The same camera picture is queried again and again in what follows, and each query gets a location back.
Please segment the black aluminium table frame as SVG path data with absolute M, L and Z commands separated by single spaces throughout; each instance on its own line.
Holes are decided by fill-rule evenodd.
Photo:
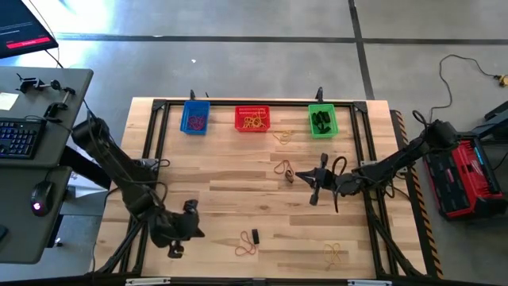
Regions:
M 308 106 L 303 101 L 271 102 L 271 127 L 265 133 L 241 133 L 234 127 L 238 101 L 214 100 L 206 135 L 187 135 L 179 129 L 183 105 L 174 101 L 156 123 L 165 133 L 161 153 L 159 191 L 166 207 L 181 211 L 188 199 L 198 200 L 204 238 L 184 243 L 180 259 L 167 250 L 144 242 L 144 256 L 132 248 L 128 270 L 142 276 L 343 279 L 372 278 L 375 266 L 362 195 L 333 197 L 322 191 L 316 206 L 311 190 L 300 179 L 291 184 L 274 173 L 282 160 L 296 171 L 319 164 L 321 154 L 339 172 L 355 168 L 362 160 L 382 160 L 398 146 L 390 108 L 385 101 L 339 101 L 339 133 L 331 139 L 313 139 Z M 292 130 L 281 145 L 273 131 Z M 242 231 L 252 241 L 259 231 L 255 255 L 238 257 L 235 248 Z M 341 245 L 341 262 L 326 270 L 325 244 Z

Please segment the red black tool case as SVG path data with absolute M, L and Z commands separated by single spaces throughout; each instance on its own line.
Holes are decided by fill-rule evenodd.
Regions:
M 423 162 L 438 211 L 445 219 L 490 218 L 508 211 L 508 199 L 481 140 L 473 133 L 464 134 L 454 150 L 430 153 Z

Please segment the black yellow hazard strip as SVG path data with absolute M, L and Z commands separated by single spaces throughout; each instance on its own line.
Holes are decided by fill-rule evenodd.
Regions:
M 404 118 L 402 113 L 397 110 L 390 110 L 390 116 L 394 127 L 394 135 L 397 141 L 397 146 L 399 149 L 402 149 L 409 143 Z M 410 197 L 423 261 L 425 263 L 425 270 L 431 277 L 443 279 L 444 274 L 442 272 L 441 262 L 437 252 L 437 245 L 433 237 L 431 222 L 425 209 L 425 201 L 419 182 L 418 172 L 414 167 L 414 163 L 411 163 L 407 168 L 403 178 L 406 181 L 406 188 Z

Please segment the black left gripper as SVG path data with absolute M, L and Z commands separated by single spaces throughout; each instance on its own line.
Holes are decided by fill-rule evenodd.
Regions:
M 150 237 L 156 246 L 168 246 L 169 258 L 181 258 L 184 253 L 183 242 L 192 238 L 204 238 L 199 229 L 198 200 L 189 199 L 184 203 L 187 236 L 181 231 L 183 214 L 158 214 L 150 218 Z

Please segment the blue plastic basket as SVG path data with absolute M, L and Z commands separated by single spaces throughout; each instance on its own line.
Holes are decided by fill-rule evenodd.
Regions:
M 180 130 L 186 134 L 205 135 L 210 115 L 210 102 L 189 100 L 184 103 Z

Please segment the black desk clamp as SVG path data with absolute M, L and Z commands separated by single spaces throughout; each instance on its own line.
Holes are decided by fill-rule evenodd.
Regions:
M 20 80 L 20 86 L 17 88 L 17 91 L 20 91 L 23 94 L 26 94 L 31 90 L 43 91 L 48 87 L 57 91 L 61 89 L 60 82 L 56 79 L 52 80 L 50 83 L 44 83 L 39 77 L 23 78 L 20 74 L 17 74 L 17 76 Z
M 65 92 L 63 101 L 62 102 L 54 102 L 54 103 L 50 104 L 47 107 L 46 111 L 44 112 L 44 116 L 43 116 L 44 120 L 51 122 L 51 123 L 61 123 L 62 122 L 62 120 L 57 117 L 57 114 L 61 110 L 68 109 L 67 100 L 71 95 L 75 94 L 75 90 L 70 87 L 65 87 L 63 89 L 63 91 Z

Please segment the black computer monitor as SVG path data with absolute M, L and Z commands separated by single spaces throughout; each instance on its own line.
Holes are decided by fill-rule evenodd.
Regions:
M 58 47 L 22 0 L 0 0 L 0 59 Z

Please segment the red plastic basket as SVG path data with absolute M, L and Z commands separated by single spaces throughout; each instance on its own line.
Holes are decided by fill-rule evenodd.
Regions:
M 235 129 L 239 132 L 266 132 L 271 126 L 269 106 L 236 106 Z

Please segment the green plastic basket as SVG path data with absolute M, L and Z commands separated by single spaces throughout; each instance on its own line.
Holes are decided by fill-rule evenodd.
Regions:
M 319 111 L 322 111 L 324 113 L 329 113 L 329 116 L 331 118 L 330 123 L 325 123 L 323 127 L 330 127 L 331 132 L 326 134 L 320 134 L 318 128 L 312 123 L 312 113 L 317 113 Z M 308 112 L 310 117 L 310 132 L 312 135 L 312 138 L 314 139 L 323 139 L 323 138 L 332 138 L 338 135 L 339 129 L 337 126 L 337 119 L 336 119 L 336 112 L 335 112 L 335 106 L 333 104 L 312 104 L 308 106 Z

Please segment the black metal stand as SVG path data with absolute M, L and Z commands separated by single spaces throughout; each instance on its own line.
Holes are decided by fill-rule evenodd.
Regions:
M 492 136 L 495 140 L 508 140 L 508 101 L 484 115 L 485 122 L 472 132 L 479 137 Z

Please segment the grey desk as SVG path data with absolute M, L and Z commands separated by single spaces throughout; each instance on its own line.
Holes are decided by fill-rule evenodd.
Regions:
M 21 77 L 39 77 L 44 83 L 56 79 L 61 89 L 17 91 Z M 94 162 L 71 149 L 67 141 L 93 77 L 90 69 L 23 68 L 0 66 L 0 92 L 19 94 L 11 110 L 0 110 L 0 118 L 44 119 L 54 102 L 62 102 L 65 87 L 75 90 L 67 100 L 68 109 L 57 117 L 61 123 L 46 121 L 44 135 L 32 160 L 0 158 L 0 263 L 36 264 L 54 239 L 53 229 L 60 220 L 60 207 L 67 192 L 71 172 L 85 176 L 101 187 L 110 178 Z M 41 181 L 52 186 L 52 209 L 44 217 L 33 214 L 30 197 Z

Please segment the white sticky note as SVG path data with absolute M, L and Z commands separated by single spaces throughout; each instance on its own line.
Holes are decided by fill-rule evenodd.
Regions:
M 0 92 L 0 110 L 11 110 L 19 94 Z

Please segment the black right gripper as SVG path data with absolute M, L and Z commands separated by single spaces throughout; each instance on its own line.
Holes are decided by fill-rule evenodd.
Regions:
M 362 187 L 362 179 L 352 173 L 336 175 L 331 171 L 326 172 L 328 163 L 328 155 L 321 154 L 320 164 L 317 168 L 313 168 L 306 172 L 296 172 L 295 175 L 307 182 L 311 189 L 310 205 L 316 206 L 319 200 L 319 191 L 323 186 L 324 189 L 333 191 L 339 195 L 355 195 Z

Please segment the white paper sheet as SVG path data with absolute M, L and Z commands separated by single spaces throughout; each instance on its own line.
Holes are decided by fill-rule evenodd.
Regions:
M 86 195 L 93 195 L 106 191 L 108 191 L 107 188 L 99 186 L 77 172 L 71 172 L 71 176 L 67 184 L 68 198 L 77 199 Z

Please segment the backlit black keyboard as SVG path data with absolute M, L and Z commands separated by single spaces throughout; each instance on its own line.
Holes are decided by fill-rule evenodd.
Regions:
M 32 160 L 45 126 L 44 119 L 0 118 L 0 158 Z

